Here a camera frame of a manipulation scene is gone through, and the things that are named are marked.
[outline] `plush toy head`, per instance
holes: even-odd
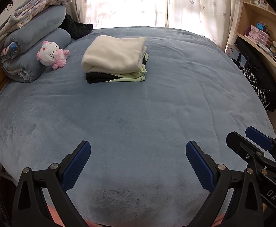
[[[58,55],[59,47],[54,42],[44,41],[40,51],[37,53],[37,60],[45,66],[51,66],[54,64]]]

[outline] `cartoon face drawing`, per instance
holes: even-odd
[[[9,4],[4,9],[4,11],[9,11],[12,8],[12,6],[13,6],[13,0],[9,2]]]

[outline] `blue blanket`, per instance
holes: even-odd
[[[81,59],[99,35],[147,37],[146,81],[87,84]],[[68,191],[85,219],[117,227],[187,225],[208,191],[186,158],[186,143],[195,140],[217,163],[244,170],[227,134],[254,126],[275,137],[252,86],[203,36],[96,29],[66,49],[64,68],[1,92],[0,162],[18,180],[24,167],[45,169],[89,141],[91,157]]]

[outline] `stuffed toy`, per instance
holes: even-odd
[[[65,66],[69,50],[60,49],[54,42],[44,41],[36,56],[43,65],[52,66],[53,70],[56,70]]]

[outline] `silver bolt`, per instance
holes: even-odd
[[[251,168],[247,168],[246,171],[249,173],[249,174],[253,174],[253,170]]]
[[[267,175],[267,170],[262,169],[261,172],[262,172],[263,175]]]
[[[223,165],[223,164],[219,164],[218,165],[218,168],[221,170],[221,171],[224,171],[226,169],[226,166]]]
[[[55,170],[55,169],[58,168],[58,164],[57,164],[57,163],[53,163],[53,164],[50,165],[50,168],[51,168],[52,170]]]
[[[30,171],[30,169],[28,167],[26,167],[22,170],[23,173],[28,173],[29,171]]]

